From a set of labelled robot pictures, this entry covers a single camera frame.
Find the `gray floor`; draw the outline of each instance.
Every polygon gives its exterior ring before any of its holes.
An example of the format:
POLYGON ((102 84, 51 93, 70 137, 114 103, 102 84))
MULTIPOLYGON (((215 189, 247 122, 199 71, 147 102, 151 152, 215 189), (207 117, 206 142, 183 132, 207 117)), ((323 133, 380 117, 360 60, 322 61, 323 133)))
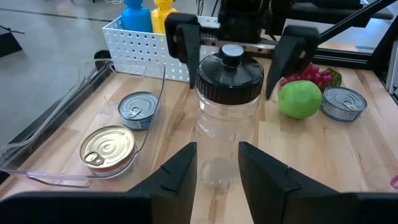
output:
MULTIPOLYGON (((0 58, 0 146, 7 144, 52 103, 64 95, 78 79, 79 67, 106 49, 101 28, 104 21, 117 18, 124 4, 98 0, 1 0, 0 25, 25 34, 14 34, 24 49, 0 58)), ((215 0, 205 1, 204 16, 209 16, 215 0)), ((149 9, 153 0, 144 0, 149 9)), ((195 13, 195 0, 177 0, 175 7, 195 13)), ((398 6, 390 7, 394 14, 398 6)), ((305 24, 288 21, 289 24, 305 24)), ((327 24, 310 23, 323 31, 327 24)), ((331 41, 351 43, 361 50, 372 50, 388 29, 389 23, 372 19, 366 29, 351 28, 331 41)))

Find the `yellow bottle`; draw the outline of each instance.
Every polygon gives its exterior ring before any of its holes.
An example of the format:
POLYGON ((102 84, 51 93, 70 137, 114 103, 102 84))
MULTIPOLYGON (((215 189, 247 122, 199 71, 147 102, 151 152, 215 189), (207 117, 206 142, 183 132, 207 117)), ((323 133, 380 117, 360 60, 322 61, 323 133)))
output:
POLYGON ((152 18, 152 27, 154 33, 164 34, 164 21, 171 12, 178 12, 172 8, 174 0, 155 0, 157 9, 153 10, 150 14, 152 18))

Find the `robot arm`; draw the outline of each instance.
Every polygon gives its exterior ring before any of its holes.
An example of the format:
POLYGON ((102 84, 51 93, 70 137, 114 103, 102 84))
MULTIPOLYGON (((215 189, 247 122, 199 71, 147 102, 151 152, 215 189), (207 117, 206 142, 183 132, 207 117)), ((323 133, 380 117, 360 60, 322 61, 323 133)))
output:
POLYGON ((190 87, 196 82, 201 45, 222 47, 238 44, 252 57, 271 58, 267 75, 266 98, 281 77, 303 72, 313 58, 320 43, 316 28, 287 26, 279 41, 261 38, 270 0, 222 0, 218 14, 219 24, 203 27, 195 15, 171 13, 165 21, 169 54, 186 63, 190 74, 190 87))

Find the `can lid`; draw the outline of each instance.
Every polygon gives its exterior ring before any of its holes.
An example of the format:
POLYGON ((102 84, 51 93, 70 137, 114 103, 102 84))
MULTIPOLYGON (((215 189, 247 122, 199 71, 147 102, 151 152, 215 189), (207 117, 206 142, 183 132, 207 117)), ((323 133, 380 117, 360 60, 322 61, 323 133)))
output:
POLYGON ((119 113, 124 119, 141 120, 155 113, 159 98, 150 92, 132 93, 122 99, 119 113))
POLYGON ((123 126, 107 126, 90 134, 80 147, 80 159, 91 168, 112 167, 129 156, 135 145, 133 133, 123 126))
POLYGON ((341 86, 328 87, 323 94, 329 103, 345 111, 362 111, 368 105, 362 95, 341 86))
POLYGON ((197 88, 216 103, 241 105, 260 95, 263 79, 262 66, 245 55, 241 46, 228 44, 200 62, 197 88))

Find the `blue bottle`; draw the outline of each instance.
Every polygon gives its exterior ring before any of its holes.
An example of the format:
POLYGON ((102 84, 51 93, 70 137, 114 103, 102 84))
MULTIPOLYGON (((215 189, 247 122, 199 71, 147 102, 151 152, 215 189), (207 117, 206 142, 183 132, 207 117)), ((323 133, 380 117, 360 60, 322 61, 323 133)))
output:
POLYGON ((142 7, 142 0, 124 0, 127 5, 122 12, 122 28, 125 30, 152 32, 150 11, 142 7))

